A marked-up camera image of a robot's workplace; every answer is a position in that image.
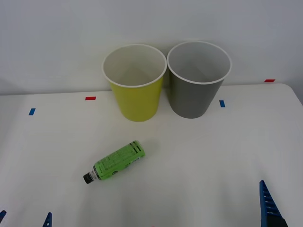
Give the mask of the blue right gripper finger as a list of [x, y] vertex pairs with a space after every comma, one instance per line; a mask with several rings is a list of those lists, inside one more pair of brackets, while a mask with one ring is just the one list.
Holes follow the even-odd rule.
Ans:
[[259, 182], [261, 227], [288, 227], [277, 208], [265, 182]]

